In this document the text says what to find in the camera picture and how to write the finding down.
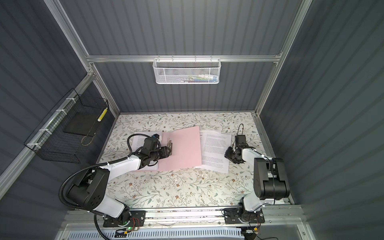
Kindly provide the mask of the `black foam pad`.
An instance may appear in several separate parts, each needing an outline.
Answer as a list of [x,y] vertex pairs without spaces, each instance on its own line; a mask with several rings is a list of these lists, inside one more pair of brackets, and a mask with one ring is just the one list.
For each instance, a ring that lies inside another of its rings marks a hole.
[[72,117],[63,132],[85,137],[93,137],[101,125],[101,122],[98,122],[97,119],[98,115],[78,112]]

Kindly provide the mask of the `metal folder clip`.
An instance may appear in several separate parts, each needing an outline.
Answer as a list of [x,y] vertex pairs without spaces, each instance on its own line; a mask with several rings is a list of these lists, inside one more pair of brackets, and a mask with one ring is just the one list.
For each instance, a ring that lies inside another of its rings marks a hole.
[[168,149],[172,149],[172,147],[173,147],[172,140],[170,138],[168,138],[168,140],[167,140],[167,148]]

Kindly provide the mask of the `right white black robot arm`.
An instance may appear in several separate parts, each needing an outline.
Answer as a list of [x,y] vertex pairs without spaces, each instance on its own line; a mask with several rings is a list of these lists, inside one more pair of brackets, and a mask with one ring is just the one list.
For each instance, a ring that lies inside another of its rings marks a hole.
[[241,198],[236,208],[222,210],[225,223],[262,224],[262,208],[290,195],[290,186],[282,159],[267,157],[247,144],[246,136],[236,135],[235,146],[226,150],[225,158],[235,164],[253,166],[252,190]]

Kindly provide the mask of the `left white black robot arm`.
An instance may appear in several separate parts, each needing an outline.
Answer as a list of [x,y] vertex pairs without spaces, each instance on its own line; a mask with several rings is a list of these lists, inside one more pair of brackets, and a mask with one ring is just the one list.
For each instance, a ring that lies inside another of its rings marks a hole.
[[172,155],[173,143],[161,144],[160,136],[143,135],[144,143],[136,151],[127,138],[129,153],[126,157],[105,163],[94,164],[71,174],[59,188],[59,200],[67,207],[86,210],[105,220],[113,219],[118,226],[134,228],[139,221],[132,217],[130,208],[107,194],[108,182],[128,172],[156,165],[159,160]]

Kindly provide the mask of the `floral table mat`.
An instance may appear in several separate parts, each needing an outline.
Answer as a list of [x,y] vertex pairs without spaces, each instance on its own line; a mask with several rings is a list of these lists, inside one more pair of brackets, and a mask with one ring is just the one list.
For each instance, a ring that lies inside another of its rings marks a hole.
[[[120,115],[106,143],[101,161],[125,157],[128,137],[136,132],[170,132],[198,126],[234,136],[242,131],[247,143],[264,153],[254,116],[240,113]],[[110,181],[107,194],[131,208],[182,208],[236,205],[252,190],[253,168],[230,164],[227,173],[200,168],[168,172],[131,172]]]

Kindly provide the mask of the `stack of printed papers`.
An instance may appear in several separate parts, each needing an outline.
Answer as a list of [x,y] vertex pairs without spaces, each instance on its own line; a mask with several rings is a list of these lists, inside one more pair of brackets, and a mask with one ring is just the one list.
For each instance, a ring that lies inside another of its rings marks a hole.
[[215,131],[200,131],[202,165],[200,169],[229,173],[229,160],[225,152],[231,145],[232,136]]

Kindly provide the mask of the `yellow marker pen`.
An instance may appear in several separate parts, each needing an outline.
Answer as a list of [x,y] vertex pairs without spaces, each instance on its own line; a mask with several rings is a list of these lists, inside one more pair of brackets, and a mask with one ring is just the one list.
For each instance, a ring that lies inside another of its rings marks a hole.
[[102,120],[103,120],[103,118],[105,117],[105,115],[106,115],[106,113],[108,112],[108,107],[106,107],[102,112],[101,112],[101,114],[99,115],[99,117],[98,117],[98,119],[97,119],[97,121],[98,122],[101,122]]

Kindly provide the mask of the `white mesh wall basket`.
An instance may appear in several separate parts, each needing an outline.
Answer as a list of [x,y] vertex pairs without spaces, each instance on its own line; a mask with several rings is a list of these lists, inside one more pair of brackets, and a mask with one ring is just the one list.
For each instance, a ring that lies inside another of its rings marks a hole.
[[[156,83],[159,85],[214,85],[220,82],[222,63],[221,60],[197,61],[191,62],[175,60],[165,62],[161,60],[153,61],[153,70]],[[211,74],[219,76],[218,83],[182,83],[179,81],[182,77],[189,75]]]

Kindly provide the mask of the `pens in white basket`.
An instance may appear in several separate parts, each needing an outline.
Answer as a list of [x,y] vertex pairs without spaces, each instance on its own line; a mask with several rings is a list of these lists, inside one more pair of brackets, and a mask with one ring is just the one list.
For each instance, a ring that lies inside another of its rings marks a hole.
[[219,76],[211,74],[189,75],[179,79],[182,83],[218,83]]

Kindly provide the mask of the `printed paper sheet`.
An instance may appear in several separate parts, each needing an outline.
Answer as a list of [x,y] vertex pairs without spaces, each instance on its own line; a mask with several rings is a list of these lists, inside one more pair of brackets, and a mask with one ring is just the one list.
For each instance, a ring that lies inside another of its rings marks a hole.
[[161,146],[161,135],[158,132],[134,133],[128,139],[132,142],[130,150],[141,162],[138,171],[156,171],[159,160],[164,156]]

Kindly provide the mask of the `pink folder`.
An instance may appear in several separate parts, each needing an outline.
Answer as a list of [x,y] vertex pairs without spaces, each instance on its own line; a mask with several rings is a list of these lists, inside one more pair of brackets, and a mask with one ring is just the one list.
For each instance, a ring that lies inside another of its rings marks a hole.
[[198,126],[162,133],[162,146],[172,142],[172,154],[159,160],[158,171],[174,171],[202,165],[200,128]]

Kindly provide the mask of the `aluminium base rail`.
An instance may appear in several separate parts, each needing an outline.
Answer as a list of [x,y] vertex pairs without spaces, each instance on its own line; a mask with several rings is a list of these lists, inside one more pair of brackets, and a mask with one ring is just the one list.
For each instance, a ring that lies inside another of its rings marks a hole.
[[[140,220],[144,229],[176,227],[223,227],[226,225],[223,207],[149,208],[145,219]],[[300,205],[274,205],[263,208],[263,225],[299,225],[307,222]],[[93,229],[94,215],[86,211],[68,211],[60,230]]]

